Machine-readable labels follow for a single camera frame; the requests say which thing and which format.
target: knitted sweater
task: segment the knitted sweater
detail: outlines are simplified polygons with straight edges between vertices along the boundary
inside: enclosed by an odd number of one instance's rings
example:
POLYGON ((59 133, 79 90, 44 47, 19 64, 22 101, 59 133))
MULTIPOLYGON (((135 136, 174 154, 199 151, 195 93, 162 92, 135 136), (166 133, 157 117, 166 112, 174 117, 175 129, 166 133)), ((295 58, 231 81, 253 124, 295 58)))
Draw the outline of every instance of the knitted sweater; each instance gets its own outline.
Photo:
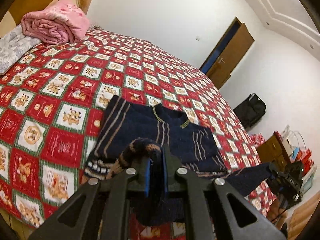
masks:
POLYGON ((138 105, 113 96, 104 111, 104 120, 97 144, 86 162, 88 177, 106 179, 108 169, 120 153, 137 138, 148 138, 161 146, 167 143, 171 154, 202 177, 223 176, 227 172, 211 130, 190 123, 184 112, 161 104, 138 105))
POLYGON ((164 143, 183 166, 208 179, 224 177, 243 196, 270 176, 268 163, 228 174, 211 131, 190 123, 185 113, 161 104, 142 106, 113 96, 104 120, 97 144, 87 159, 85 175, 111 179, 130 167, 133 159, 149 156, 153 161, 150 197, 131 200, 137 219, 143 225, 160 225, 184 218, 182 200, 167 199, 163 194, 160 157, 164 143))

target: folded pink blanket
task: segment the folded pink blanket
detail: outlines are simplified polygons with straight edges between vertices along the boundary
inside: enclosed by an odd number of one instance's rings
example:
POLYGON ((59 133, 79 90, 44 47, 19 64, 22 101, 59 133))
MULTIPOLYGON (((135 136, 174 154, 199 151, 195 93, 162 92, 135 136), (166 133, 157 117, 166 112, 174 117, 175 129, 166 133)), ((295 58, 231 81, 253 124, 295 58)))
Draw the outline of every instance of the folded pink blanket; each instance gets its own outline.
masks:
POLYGON ((79 42, 90 22, 70 0, 59 0, 42 11, 29 12, 21 20, 23 34, 48 44, 79 42))

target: black bag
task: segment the black bag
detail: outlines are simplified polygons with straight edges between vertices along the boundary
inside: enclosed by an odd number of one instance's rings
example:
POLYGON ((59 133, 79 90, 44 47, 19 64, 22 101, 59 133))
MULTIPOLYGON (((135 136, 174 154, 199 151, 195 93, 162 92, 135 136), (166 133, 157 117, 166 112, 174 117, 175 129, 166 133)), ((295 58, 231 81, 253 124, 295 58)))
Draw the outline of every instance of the black bag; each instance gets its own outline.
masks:
POLYGON ((265 115, 266 108, 266 104, 256 94, 251 94, 233 111, 246 129, 253 126, 265 115))

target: bedspread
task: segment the bedspread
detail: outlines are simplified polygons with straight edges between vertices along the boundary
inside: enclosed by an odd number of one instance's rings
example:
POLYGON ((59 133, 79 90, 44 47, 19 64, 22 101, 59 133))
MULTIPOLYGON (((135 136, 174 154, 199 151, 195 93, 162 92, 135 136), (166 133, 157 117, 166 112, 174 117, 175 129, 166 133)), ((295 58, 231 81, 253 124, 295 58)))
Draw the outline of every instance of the bedspread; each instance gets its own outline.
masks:
MULTIPOLYGON (((93 30, 39 44, 0 78, 0 206, 38 227, 78 188, 113 95, 162 103, 210 127, 230 171, 260 163, 239 120, 199 70, 156 45, 93 30)), ((267 213, 262 183, 248 200, 267 213)))

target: door frame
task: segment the door frame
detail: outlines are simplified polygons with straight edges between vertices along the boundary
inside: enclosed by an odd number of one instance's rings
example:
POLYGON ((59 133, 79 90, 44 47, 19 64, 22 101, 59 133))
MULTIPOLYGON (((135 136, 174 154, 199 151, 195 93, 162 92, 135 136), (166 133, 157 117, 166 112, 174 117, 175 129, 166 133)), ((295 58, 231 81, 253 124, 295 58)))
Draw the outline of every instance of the door frame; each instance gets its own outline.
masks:
POLYGON ((206 58, 206 60, 203 62, 203 64, 200 67, 200 71, 202 70, 202 68, 204 67, 205 63, 207 62, 207 60, 211 57, 211 55, 213 54, 213 52, 215 51, 215 49, 220 45, 220 43, 222 42, 222 40, 224 39, 224 37, 227 35, 227 33, 230 31, 231 27, 234 25, 234 23, 238 22, 240 25, 242 24, 242 22, 239 21, 239 19, 237 17, 234 18, 234 20, 232 21, 232 23, 230 24, 230 26, 228 27, 228 29, 226 30, 226 32, 222 35, 222 37, 220 38, 220 40, 218 41, 217 45, 213 48, 213 50, 211 51, 211 53, 209 54, 209 56, 206 58))

